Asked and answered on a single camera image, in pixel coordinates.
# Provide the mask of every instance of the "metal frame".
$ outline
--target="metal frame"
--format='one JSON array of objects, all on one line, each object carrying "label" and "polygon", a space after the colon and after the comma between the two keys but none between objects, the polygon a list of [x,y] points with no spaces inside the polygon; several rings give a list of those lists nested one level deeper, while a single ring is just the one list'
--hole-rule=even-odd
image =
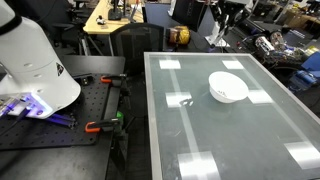
[{"label": "metal frame", "polygon": [[320,119],[306,106],[304,105],[291,91],[289,91],[277,78],[275,78],[259,61],[257,61],[251,54],[236,54],[236,53],[215,53],[215,54],[204,54],[204,53],[159,53],[159,52],[145,52],[145,72],[146,72],[146,86],[147,86],[147,102],[148,102],[148,115],[149,115],[149,132],[150,132],[150,149],[151,149],[151,165],[152,165],[152,178],[161,180],[162,168],[160,158],[160,148],[158,139],[157,120],[155,114],[155,102],[153,96],[153,85],[152,85],[152,74],[150,69],[150,55],[196,55],[196,56],[247,56],[252,59],[274,82],[276,82],[280,88],[282,88],[300,107],[305,110],[319,125]]}]

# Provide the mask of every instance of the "glass tabletop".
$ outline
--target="glass tabletop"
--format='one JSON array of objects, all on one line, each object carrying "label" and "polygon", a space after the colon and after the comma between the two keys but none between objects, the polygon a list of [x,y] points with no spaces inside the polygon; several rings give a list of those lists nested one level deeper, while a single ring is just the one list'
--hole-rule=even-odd
[{"label": "glass tabletop", "polygon": [[[319,119],[248,54],[145,53],[153,179],[320,178]],[[249,88],[209,91],[224,71]]]}]

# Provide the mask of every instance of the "white bowl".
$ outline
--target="white bowl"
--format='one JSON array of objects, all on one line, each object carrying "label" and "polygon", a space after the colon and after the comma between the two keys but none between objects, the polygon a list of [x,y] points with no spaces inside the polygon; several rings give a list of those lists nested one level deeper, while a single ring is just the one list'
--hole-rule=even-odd
[{"label": "white bowl", "polygon": [[222,103],[233,103],[245,99],[249,94],[247,84],[238,76],[218,71],[209,76],[210,93]]}]

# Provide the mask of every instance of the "computer screen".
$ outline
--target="computer screen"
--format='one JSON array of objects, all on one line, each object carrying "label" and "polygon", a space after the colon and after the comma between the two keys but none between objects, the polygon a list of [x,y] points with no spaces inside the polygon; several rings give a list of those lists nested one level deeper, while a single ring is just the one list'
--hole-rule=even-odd
[{"label": "computer screen", "polygon": [[172,19],[197,32],[207,6],[196,0],[177,0]]}]

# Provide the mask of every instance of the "black breadboard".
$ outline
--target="black breadboard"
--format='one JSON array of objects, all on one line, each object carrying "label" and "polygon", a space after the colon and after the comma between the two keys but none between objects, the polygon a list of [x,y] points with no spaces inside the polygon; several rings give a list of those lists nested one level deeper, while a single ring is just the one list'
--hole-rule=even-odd
[{"label": "black breadboard", "polygon": [[[101,75],[92,76],[94,82],[82,87],[81,100],[71,105],[74,106],[77,126],[70,129],[45,120],[26,118],[0,137],[0,151],[93,145],[97,133],[86,133],[85,125],[103,118],[109,85],[100,82]],[[15,119],[14,116],[1,119],[0,133],[8,129]]]}]

